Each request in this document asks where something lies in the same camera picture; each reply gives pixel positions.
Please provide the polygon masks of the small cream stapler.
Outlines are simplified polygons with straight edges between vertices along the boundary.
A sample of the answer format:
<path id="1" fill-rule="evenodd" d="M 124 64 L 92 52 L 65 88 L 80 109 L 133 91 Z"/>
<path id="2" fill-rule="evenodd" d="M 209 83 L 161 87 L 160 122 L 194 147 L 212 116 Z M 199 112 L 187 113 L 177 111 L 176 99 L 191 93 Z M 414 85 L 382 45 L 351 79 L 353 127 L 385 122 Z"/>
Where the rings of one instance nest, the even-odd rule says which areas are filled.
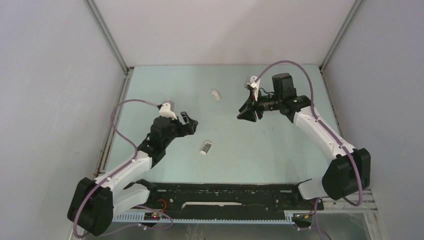
<path id="1" fill-rule="evenodd" d="M 212 95 L 215 97 L 215 99 L 217 101 L 220 101 L 221 100 L 221 96 L 219 95 L 219 93 L 216 90 L 213 90 L 212 91 Z"/>

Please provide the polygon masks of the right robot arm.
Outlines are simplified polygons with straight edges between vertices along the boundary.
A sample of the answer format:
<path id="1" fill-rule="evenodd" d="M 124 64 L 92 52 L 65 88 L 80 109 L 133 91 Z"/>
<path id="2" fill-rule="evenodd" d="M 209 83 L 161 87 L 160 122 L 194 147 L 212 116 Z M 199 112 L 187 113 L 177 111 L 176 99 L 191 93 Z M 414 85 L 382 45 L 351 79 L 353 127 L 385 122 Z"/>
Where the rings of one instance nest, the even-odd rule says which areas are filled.
<path id="1" fill-rule="evenodd" d="M 261 94 L 260 79 L 251 76 L 245 84 L 249 97 L 238 110 L 237 119 L 256 122 L 264 112 L 278 111 L 304 131 L 318 146 L 328 164 L 322 177 L 300 182 L 293 188 L 291 204 L 304 209 L 312 199 L 339 200 L 370 185 L 371 154 L 358 149 L 336 133 L 312 107 L 311 100 L 298 95 L 289 73 L 272 77 L 273 91 Z"/>

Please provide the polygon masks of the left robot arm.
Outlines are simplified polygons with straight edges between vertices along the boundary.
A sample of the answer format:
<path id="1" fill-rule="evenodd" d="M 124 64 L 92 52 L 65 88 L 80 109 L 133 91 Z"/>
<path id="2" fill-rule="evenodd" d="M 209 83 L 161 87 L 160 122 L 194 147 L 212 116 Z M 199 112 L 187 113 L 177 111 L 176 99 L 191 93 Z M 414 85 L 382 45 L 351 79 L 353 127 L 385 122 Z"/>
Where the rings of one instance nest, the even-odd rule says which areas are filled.
<path id="1" fill-rule="evenodd" d="M 85 177 L 78 182 L 67 212 L 76 238 L 83 238 L 76 231 L 78 227 L 88 234 L 100 236 L 121 213 L 137 205 L 156 206 L 158 194 L 135 180 L 162 160 L 174 139 L 195 134 L 199 122 L 185 111 L 181 116 L 184 122 L 177 117 L 161 115 L 155 118 L 150 132 L 136 147 L 135 156 L 102 176 Z"/>

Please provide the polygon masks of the staple box tray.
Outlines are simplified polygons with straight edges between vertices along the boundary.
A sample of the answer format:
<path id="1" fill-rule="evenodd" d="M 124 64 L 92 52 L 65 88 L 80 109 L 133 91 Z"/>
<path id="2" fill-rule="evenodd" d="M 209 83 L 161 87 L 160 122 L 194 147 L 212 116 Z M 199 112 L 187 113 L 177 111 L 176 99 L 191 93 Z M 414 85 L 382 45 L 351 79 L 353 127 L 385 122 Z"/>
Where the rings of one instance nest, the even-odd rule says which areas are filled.
<path id="1" fill-rule="evenodd" d="M 200 153 L 206 156 L 210 151 L 212 145 L 213 143 L 211 141 L 205 141 L 200 149 Z"/>

